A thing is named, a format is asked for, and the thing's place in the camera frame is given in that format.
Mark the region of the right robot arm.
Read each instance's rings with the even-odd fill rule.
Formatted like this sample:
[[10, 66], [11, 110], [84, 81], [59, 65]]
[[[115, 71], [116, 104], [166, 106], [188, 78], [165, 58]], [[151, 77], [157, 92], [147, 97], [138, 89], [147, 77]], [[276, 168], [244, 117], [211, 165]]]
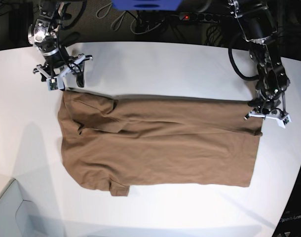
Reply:
[[80, 33], [72, 32], [64, 39], [59, 39], [61, 31], [75, 26], [87, 6], [87, 1], [82, 0], [78, 15], [65, 26], [64, 22], [72, 17], [67, 13], [71, 3], [72, 0], [41, 0], [39, 16], [28, 30], [29, 44], [35, 47], [45, 60], [44, 64], [36, 65], [33, 74], [39, 73], [41, 81], [47, 83], [50, 91], [64, 91], [64, 78], [67, 75], [73, 75], [77, 86], [83, 88], [85, 61], [92, 59], [91, 55], [71, 56], [67, 52], [67, 47], [80, 38]]

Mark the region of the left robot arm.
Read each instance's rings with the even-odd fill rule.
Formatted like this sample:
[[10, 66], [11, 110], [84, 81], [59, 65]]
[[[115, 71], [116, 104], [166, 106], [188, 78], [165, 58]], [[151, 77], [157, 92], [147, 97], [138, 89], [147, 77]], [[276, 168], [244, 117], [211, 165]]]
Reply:
[[[239, 77], [256, 81], [256, 95], [248, 105], [252, 111], [246, 116], [283, 120], [287, 115], [285, 92], [290, 85], [277, 44], [277, 27], [264, 0], [230, 0], [231, 14], [241, 31], [228, 46], [230, 63]], [[249, 45], [249, 55], [256, 64], [257, 75], [243, 75], [235, 64], [232, 47], [238, 38]]]

